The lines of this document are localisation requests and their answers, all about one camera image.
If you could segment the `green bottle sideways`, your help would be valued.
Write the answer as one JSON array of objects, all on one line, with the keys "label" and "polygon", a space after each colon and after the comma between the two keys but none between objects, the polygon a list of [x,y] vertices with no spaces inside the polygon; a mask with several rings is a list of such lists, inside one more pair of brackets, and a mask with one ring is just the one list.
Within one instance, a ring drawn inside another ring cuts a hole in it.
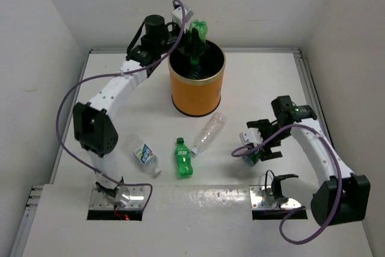
[{"label": "green bottle sideways", "polygon": [[189,25],[189,52],[190,63],[197,65],[200,57],[209,48],[206,43],[208,26],[205,21],[194,20]]}]

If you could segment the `clear bottle dark green label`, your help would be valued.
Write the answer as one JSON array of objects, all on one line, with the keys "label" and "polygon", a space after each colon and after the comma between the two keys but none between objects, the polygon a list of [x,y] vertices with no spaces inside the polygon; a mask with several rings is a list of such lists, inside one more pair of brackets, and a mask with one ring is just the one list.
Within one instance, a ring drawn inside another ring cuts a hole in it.
[{"label": "clear bottle dark green label", "polygon": [[262,153],[263,149],[256,150],[250,155],[242,156],[242,160],[250,167],[254,167],[261,160]]}]

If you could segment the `large clear crushed bottle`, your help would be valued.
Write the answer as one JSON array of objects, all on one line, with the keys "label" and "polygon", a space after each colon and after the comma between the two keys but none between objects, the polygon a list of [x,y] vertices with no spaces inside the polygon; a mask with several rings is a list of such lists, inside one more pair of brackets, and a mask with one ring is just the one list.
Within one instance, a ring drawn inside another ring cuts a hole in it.
[{"label": "large clear crushed bottle", "polygon": [[201,80],[207,78],[205,66],[199,64],[192,65],[188,72],[187,78],[192,80]]}]

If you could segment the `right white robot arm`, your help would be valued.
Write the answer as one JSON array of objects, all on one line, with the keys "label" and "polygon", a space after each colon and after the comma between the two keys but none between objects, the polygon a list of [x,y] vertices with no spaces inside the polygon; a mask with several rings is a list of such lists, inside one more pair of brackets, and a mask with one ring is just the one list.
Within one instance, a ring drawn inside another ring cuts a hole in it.
[{"label": "right white robot arm", "polygon": [[274,152],[286,138],[293,137],[315,171],[318,186],[303,182],[294,173],[276,176],[271,193],[274,199],[296,199],[309,208],[317,224],[331,225],[362,221],[366,215],[371,184],[365,175],[355,174],[326,139],[317,115],[309,105],[295,105],[290,96],[271,102],[276,119],[247,122],[240,139],[247,147],[244,160],[251,166],[259,161],[282,157]]}]

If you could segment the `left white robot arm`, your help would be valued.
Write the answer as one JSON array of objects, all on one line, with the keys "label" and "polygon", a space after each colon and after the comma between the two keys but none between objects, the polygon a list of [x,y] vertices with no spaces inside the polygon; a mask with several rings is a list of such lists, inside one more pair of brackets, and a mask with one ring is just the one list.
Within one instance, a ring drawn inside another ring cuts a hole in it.
[{"label": "left white robot arm", "polygon": [[173,16],[173,20],[166,23],[158,14],[146,16],[127,47],[126,59],[119,73],[89,101],[84,104],[77,102],[73,107],[75,139],[91,159],[97,174],[98,192],[109,200],[118,199],[124,182],[117,178],[113,153],[119,137],[112,121],[118,110],[160,64],[162,56],[180,52],[196,66],[209,48],[207,23],[194,20],[185,29],[188,19]]}]

